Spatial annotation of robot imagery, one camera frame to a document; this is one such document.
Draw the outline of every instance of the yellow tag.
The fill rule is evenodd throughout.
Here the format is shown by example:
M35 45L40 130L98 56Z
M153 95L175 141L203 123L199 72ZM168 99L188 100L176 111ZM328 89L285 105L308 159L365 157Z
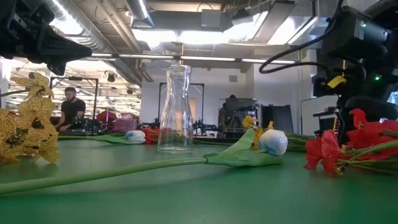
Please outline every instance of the yellow tag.
M328 83L328 86L330 86L330 88L335 88L340 83L346 83L346 82L347 82L347 80L344 77L342 77L341 75L338 75L335 78L333 78L332 80L330 80L330 82Z

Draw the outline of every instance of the black cable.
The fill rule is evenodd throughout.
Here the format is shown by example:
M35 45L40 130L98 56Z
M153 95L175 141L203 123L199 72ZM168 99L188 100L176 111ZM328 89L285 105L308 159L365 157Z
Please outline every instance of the black cable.
M211 5L208 4L207 2L201 2L201 3L199 4L198 8L197 8L197 12L199 12L199 8L200 8L200 6L201 6L203 3L205 3L205 4L208 5L208 6L210 6L210 8L211 8L212 10L214 10L214 9L213 9L213 6L211 6Z
M329 67L327 67L326 65L324 65L322 63L318 63L318 62L297 62L297 63L293 63L293 64L290 64L290 65L283 65L283 66L280 66L280 67L277 67L277 68L268 69L267 73L278 72L278 71L286 69L286 68L292 68L292 67L303 66L303 65L318 66L318 67L324 69L327 77L332 77L333 76L333 72L330 70Z
M279 58L281 58L281 57L283 57L283 56L286 56L286 55L291 54L291 53L293 53L293 52L296 52L296 51L298 51L298 50L302 50L302 49L304 49L304 48L306 48L306 47L308 47L308 46L310 46L310 45L312 45L312 44L315 44L315 43L317 43L317 42L323 40L324 38L328 37L328 36L334 31L334 29L335 29L335 27L336 27L336 17L337 17L337 15L338 15L338 13L340 12L341 5L342 5L342 4L343 4L343 0L339 0L339 1L338 1L338 4L337 4L336 12L335 12L335 14L333 15L333 17L330 19L331 25L330 25L330 27L326 30L326 32L325 32L324 34L322 34L321 36L317 37L316 39L313 39L313 40L311 40L311 41L308 41L307 43L304 43L304 44L302 44L302 45L298 45L298 46L292 47L292 48L289 49L289 50L286 50L286 51L284 51L284 52L281 52L281 53L279 53L279 54L277 54L277 55L271 57L270 59L268 59L266 62L264 62L264 63L260 66L259 72L260 72L261 74L267 74L267 73L276 72L276 71L279 71L279 70L282 70L282 69L285 69L285 68L294 67L294 66L289 66L289 67L283 66L283 67L281 67L281 69L264 70L264 68L265 68L267 65L269 65L270 63L272 63L274 60L277 60L277 59L279 59ZM324 65L319 64L319 63L317 63L316 66L325 68ZM326 73L328 73L328 72L331 74L331 71L330 71L329 68L326 69Z

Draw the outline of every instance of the desk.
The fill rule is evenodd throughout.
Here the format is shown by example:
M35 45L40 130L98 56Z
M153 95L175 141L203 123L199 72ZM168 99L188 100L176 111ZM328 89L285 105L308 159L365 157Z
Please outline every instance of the desk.
M143 162L198 157L161 154L155 146L60 141L60 160L24 159L0 166L0 184L71 175ZM194 165L0 196L1 223L396 223L398 179L350 169L327 177L305 170L304 154L288 152L279 166Z

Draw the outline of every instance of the ceiling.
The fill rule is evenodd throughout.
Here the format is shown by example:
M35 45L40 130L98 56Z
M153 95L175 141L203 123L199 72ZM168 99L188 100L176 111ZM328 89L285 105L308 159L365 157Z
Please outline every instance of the ceiling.
M163 27L160 31L168 30L172 32L178 37L177 42L165 41L163 33L151 33L152 35L147 35L140 40L135 35L135 30L141 29L136 25L136 22L140 22L140 20L132 19L131 15L134 16L134 14L129 12L126 1L28 0L32 7L38 6L40 2L47 3L55 14L56 19L51 23L55 31L66 38L91 47L95 53L184 54L243 58L269 58L289 49L289 45L295 45L320 35L325 28L322 17L333 13L333 4L337 0L209 0L207 2L199 0L146 0L150 10L149 15L160 15L158 21L167 25L167 21L172 21L171 19L174 17L174 23L169 24L170 27L167 29ZM181 40L183 33L187 30L178 29L178 26L187 25L188 17L199 18L198 22L202 21L203 23L206 18L200 18L206 12L202 11L204 9L212 9L211 13L217 12L221 15L220 26L223 32L218 33L223 37L228 35L227 41L213 42L214 38L207 38L206 41L193 44L187 41L190 39ZM240 18L235 17L234 15L238 11L243 11L244 16L239 14ZM176 15L187 15L188 17L177 16L176 18ZM154 28L142 28L141 30L156 30L156 25L154 24ZM193 35L190 38L203 40L205 36ZM159 39L159 45L154 47L149 39ZM283 59L300 60L299 55L297 53L290 54ZM153 81L150 74L146 72L146 68L151 68L150 70L153 71L154 68L161 69L169 63L170 61L133 58L115 58L110 61L76 61L68 63L66 77L98 78L100 85L98 106L100 108L111 105L120 111L139 113L141 98L139 87L142 82ZM197 68L238 68L242 72L245 72L250 66L248 63L199 60L184 61L184 64ZM48 77L52 76L44 65L25 63L23 60L16 60L13 69L13 72L19 76L25 76L30 71L39 71ZM116 74L117 78L114 83L106 81L106 72ZM94 91L91 87L93 83L84 82L82 84L69 80L64 80L62 83L58 83L58 86L54 88L57 96L55 100L58 104L63 100L63 88L66 85L84 86L79 95L88 102L91 107L90 110L92 109L93 100L89 100L89 98L93 98ZM133 95L126 93L129 86L135 90ZM19 88L11 83L11 89L18 90ZM8 105L15 108L15 102L21 101L24 96L18 97L18 99L9 100Z

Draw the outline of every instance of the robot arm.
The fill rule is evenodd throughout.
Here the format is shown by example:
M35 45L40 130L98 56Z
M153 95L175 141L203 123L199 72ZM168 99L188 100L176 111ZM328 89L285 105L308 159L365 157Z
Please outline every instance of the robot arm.
M2 0L1 5L0 56L46 63L56 75L65 73L67 62L91 56L90 48L54 32L49 26L54 14L46 4L31 9L23 0Z

